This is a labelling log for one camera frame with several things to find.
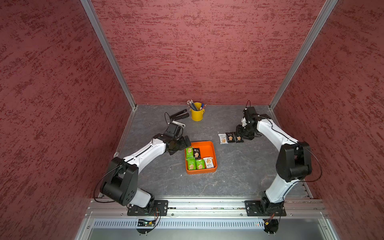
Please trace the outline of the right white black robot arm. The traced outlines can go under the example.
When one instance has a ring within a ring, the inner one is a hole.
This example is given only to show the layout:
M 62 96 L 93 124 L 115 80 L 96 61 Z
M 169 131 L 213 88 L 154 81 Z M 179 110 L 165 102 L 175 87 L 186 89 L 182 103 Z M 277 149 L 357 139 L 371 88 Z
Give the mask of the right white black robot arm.
M 267 116 L 245 113 L 236 133 L 247 140 L 263 135 L 279 150 L 277 176 L 262 199 L 265 209 L 282 204 L 291 188 L 312 173 L 309 145 L 289 136 Z

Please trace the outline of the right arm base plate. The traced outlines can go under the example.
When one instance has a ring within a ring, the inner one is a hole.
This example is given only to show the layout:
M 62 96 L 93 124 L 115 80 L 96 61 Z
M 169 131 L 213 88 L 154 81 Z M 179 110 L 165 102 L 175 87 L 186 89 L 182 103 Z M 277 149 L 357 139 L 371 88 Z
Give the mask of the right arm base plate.
M 248 217 L 285 217 L 284 202 L 269 203 L 268 201 L 245 201 L 245 210 Z

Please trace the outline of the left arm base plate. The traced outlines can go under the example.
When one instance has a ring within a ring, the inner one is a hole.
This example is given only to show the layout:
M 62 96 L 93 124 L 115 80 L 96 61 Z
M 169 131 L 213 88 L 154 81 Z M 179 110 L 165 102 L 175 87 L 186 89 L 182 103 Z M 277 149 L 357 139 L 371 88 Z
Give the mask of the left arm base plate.
M 154 200 L 146 208 L 141 208 L 136 205 L 129 205 L 127 215 L 143 217 L 166 216 L 168 212 L 168 206 L 168 200 Z

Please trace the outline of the white cookie packet front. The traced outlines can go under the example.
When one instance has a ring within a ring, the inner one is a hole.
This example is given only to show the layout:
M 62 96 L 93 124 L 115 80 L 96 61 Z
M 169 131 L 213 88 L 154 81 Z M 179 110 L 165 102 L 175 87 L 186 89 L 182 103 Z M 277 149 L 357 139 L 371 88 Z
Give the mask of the white cookie packet front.
M 215 167 L 214 165 L 214 162 L 213 162 L 213 157 L 206 157 L 206 158 L 203 158 L 203 160 L 205 161 L 205 167 L 206 169 L 212 169 Z

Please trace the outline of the black cookie packet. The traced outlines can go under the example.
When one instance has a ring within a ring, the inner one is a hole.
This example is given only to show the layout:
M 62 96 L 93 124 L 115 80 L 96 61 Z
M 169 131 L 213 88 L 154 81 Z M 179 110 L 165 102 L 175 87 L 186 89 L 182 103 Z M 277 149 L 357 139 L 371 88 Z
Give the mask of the black cookie packet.
M 228 143 L 235 143 L 236 142 L 236 136 L 233 132 L 226 133 L 227 142 Z
M 193 148 L 193 157 L 195 159 L 200 159 L 201 158 L 201 151 L 199 148 Z

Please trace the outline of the white pink cookie packet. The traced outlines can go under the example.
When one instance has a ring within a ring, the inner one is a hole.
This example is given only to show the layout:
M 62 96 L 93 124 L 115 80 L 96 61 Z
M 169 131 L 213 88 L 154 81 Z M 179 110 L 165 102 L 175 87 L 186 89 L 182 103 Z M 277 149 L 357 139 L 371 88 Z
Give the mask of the white pink cookie packet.
M 226 134 L 218 134 L 220 139 L 220 144 L 228 144 L 227 135 Z

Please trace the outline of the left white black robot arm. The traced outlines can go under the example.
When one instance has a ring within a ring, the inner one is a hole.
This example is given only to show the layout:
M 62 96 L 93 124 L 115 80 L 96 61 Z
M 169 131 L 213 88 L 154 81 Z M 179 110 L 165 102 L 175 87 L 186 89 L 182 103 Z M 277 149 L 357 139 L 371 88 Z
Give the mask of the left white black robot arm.
M 188 136 L 171 139 L 158 134 L 137 152 L 130 156 L 115 157 L 108 166 L 107 173 L 102 178 L 100 193 L 122 206 L 134 205 L 140 208 L 150 208 L 153 195 L 138 188 L 140 172 L 155 158 L 169 152 L 170 155 L 191 146 Z

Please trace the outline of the orange plastic storage tray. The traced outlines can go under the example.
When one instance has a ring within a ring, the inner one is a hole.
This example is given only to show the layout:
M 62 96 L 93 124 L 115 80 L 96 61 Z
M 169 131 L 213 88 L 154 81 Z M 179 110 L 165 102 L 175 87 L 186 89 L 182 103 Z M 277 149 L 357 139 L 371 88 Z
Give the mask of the orange plastic storage tray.
M 185 164 L 189 175 L 215 172 L 218 164 L 214 144 L 210 141 L 191 143 L 185 149 Z

